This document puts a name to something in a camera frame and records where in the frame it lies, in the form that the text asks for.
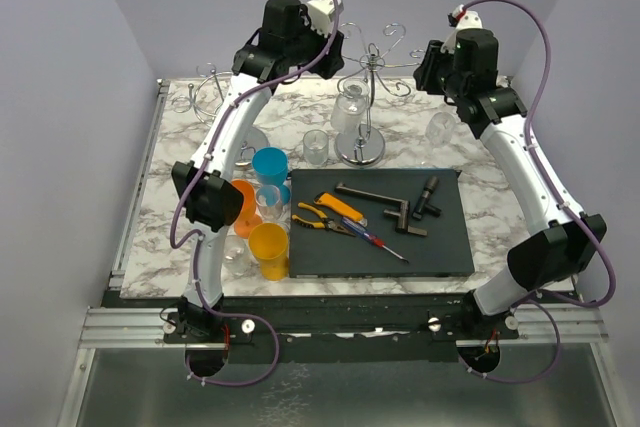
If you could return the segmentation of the clear stemless wine glass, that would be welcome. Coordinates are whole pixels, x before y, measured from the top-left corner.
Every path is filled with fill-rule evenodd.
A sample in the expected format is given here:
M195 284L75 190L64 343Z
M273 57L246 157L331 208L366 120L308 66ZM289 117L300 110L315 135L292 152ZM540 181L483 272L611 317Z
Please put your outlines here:
M355 132L369 107L369 86L360 79L346 79L339 87L330 123L340 134Z

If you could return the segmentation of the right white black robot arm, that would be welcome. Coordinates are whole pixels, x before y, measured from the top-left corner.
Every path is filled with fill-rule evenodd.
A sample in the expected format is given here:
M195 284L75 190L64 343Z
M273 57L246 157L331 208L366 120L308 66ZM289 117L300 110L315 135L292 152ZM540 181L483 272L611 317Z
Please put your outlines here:
M462 29L428 43L413 78L418 90L441 95L503 171L526 221L529 238L507 254L507 265L467 295L460 326L480 339L532 292L584 271L607 226L567 192L546 157L525 132L527 109L510 87L497 83L499 43L493 32Z

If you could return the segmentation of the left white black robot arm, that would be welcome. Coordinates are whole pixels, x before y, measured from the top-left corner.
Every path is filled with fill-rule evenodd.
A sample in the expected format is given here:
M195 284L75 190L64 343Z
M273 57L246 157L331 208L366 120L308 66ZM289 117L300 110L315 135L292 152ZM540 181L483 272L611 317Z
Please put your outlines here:
M228 91L209 132L189 161L172 167L179 201L169 240L174 249L194 242L183 300L197 307L187 329L201 342L214 340L222 327L211 309L223 295L223 247L243 201L231 183L235 158L280 84L305 72L330 79L343 68L342 11L341 0L267 0L261 26L234 55Z

